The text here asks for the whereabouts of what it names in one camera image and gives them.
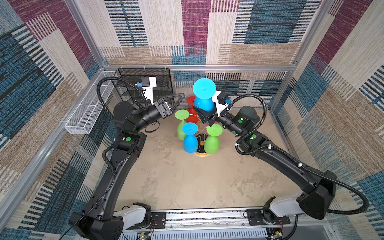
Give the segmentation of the blue wine glass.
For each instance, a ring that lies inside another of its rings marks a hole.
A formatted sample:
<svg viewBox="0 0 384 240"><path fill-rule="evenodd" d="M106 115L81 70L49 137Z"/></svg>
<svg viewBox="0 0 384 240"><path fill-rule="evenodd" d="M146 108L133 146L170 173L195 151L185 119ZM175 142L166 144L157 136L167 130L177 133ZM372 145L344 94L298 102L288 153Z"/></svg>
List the blue wine glass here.
<svg viewBox="0 0 384 240"><path fill-rule="evenodd" d="M183 133L186 134L184 139L184 150L189 154L193 154L198 149L198 140L195 134L198 132L199 128L195 123L186 123L183 128Z"/></svg>
<svg viewBox="0 0 384 240"><path fill-rule="evenodd" d="M197 80L193 85L193 93L196 96L194 106L207 112L212 111L215 107L212 97L216 91L216 84L212 80L207 78Z"/></svg>

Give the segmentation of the green front wine glass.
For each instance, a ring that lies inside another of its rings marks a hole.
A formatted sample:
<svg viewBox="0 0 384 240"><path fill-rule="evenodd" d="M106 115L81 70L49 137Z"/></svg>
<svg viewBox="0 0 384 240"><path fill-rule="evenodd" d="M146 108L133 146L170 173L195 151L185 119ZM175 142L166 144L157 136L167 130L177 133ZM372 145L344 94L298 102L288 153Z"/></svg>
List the green front wine glass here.
<svg viewBox="0 0 384 240"><path fill-rule="evenodd" d="M205 140L204 150L210 155L218 153L220 148L219 136L223 133L223 128L219 124L213 124L207 127L208 137Z"/></svg>

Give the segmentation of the green wine glass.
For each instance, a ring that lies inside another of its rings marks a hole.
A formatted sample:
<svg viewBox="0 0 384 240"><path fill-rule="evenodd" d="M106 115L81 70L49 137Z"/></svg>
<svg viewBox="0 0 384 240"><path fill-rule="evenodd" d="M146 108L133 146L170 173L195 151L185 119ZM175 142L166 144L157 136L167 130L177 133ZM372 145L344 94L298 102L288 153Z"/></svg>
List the green wine glass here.
<svg viewBox="0 0 384 240"><path fill-rule="evenodd" d="M204 150L210 155L218 153L220 148L219 136L223 133L223 128L219 124L213 124L207 127L208 137L205 140Z"/></svg>
<svg viewBox="0 0 384 240"><path fill-rule="evenodd" d="M184 132L183 132L183 126L187 123L186 120L188 119L188 117L190 116L190 113L187 111L187 110L178 110L176 111L175 113L175 117L178 119L178 120L181 120L181 122L179 123L178 127L177 127L177 133L178 133L178 138L180 140L184 140L185 137L187 136Z"/></svg>

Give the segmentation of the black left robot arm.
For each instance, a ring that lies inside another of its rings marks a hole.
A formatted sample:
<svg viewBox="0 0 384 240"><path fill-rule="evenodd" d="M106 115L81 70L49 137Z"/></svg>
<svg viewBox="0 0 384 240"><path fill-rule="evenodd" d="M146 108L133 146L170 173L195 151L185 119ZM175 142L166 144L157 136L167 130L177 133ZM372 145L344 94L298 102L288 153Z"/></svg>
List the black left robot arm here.
<svg viewBox="0 0 384 240"><path fill-rule="evenodd" d="M80 213L73 213L70 226L89 240L117 240L122 232L134 225L147 228L152 225L152 210L149 205L135 203L115 212L115 206L127 175L139 158L147 138L141 130L159 119L172 116L184 94L165 96L149 105L146 110L137 110L129 102L120 102L114 108L113 122L117 135L102 153L108 165L96 191Z"/></svg>

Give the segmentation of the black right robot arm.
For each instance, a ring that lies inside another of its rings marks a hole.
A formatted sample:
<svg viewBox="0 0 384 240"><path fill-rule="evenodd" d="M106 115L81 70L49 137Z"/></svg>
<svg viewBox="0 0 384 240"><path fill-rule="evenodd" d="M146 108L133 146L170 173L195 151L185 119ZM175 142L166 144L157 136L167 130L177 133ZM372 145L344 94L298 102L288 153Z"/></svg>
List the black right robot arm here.
<svg viewBox="0 0 384 240"><path fill-rule="evenodd" d="M215 110L207 112L194 108L203 123L210 126L219 125L233 132L243 140L236 145L242 155L256 157L288 177L301 190L291 197L271 197L263 206L262 216L267 224L273 224L286 215L306 214L322 220L329 212L329 207L336 193L336 175L330 171L321 172L276 146L267 136L258 131L251 131L262 119L256 110L249 106L242 107L236 115L224 116Z"/></svg>

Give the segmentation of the red wine glass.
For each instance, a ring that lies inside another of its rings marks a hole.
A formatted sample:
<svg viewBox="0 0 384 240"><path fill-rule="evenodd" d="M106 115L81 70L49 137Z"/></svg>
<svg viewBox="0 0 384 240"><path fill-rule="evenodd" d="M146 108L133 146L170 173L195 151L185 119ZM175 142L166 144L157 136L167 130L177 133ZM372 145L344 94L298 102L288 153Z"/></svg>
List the red wine glass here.
<svg viewBox="0 0 384 240"><path fill-rule="evenodd" d="M189 115L189 117L187 118L187 123L194 123L194 124L197 124L197 123L200 121L197 112L196 112L195 109L193 108L195 98L196 98L195 96L191 96L191 97L188 97L188 98L187 98L187 104L191 106L191 108L188 110L188 112L190 113L190 115Z"/></svg>

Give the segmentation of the green rear wine glass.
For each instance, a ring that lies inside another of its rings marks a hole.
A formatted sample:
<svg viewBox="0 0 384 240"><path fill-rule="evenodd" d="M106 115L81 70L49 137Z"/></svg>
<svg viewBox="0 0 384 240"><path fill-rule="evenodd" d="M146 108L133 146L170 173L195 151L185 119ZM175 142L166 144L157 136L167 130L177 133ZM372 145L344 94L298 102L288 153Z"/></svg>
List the green rear wine glass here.
<svg viewBox="0 0 384 240"><path fill-rule="evenodd" d="M187 123L186 120L188 119L188 117L190 116L190 113L187 111L187 110L178 110L176 111L175 113L175 117L178 119L178 120L181 120L181 122L179 123L178 127L177 127L177 133L178 133L178 138L180 140L184 140L185 137L187 136L184 132L183 132L183 126Z"/></svg>

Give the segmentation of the blue front wine glass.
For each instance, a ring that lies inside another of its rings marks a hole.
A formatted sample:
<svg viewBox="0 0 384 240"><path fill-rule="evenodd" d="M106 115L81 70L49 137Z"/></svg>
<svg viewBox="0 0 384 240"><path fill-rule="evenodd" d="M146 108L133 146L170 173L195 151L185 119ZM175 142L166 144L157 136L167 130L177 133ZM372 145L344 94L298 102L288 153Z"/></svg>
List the blue front wine glass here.
<svg viewBox="0 0 384 240"><path fill-rule="evenodd" d="M198 132L199 128L195 123L186 123L183 128L183 133L186 134L184 139L184 150L189 154L193 154L198 149L198 140L195 134Z"/></svg>

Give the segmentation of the gold wine glass rack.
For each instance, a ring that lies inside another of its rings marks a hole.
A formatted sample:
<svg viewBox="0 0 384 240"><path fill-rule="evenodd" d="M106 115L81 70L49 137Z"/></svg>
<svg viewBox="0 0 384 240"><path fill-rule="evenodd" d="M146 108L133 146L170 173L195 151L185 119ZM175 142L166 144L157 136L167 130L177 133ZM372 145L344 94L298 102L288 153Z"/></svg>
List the gold wine glass rack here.
<svg viewBox="0 0 384 240"><path fill-rule="evenodd" d="M194 123L198 127L198 131L195 134L198 141L198 149L194 153L198 157L207 157L209 154L205 151L204 146L206 143L206 139L210 136L206 131L206 125L202 123L200 118L197 115L190 114L187 118L188 123Z"/></svg>

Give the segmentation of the black mesh shelf rack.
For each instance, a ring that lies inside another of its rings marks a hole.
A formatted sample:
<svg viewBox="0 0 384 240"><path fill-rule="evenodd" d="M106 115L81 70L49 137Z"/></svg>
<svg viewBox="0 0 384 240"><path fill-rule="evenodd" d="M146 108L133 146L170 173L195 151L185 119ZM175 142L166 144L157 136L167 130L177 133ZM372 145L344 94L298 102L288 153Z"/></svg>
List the black mesh shelf rack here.
<svg viewBox="0 0 384 240"><path fill-rule="evenodd" d="M134 85L141 92L145 92L144 86L153 90L153 99L157 100L161 97L172 95L173 86L171 81L171 73L169 69L157 68L119 68L116 70L115 77L124 79L131 85ZM121 100L134 103L135 101L144 103L141 94L131 85L119 81L113 81L117 93Z"/></svg>

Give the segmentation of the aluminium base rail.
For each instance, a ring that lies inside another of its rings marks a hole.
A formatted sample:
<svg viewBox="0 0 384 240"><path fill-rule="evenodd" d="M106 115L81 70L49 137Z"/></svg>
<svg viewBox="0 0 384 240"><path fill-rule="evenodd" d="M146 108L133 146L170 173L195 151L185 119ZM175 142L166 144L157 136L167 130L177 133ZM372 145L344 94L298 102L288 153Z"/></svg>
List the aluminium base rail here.
<svg viewBox="0 0 384 240"><path fill-rule="evenodd" d="M125 230L122 240L339 240L328 219L285 216L262 220L260 207L153 211L154 227Z"/></svg>

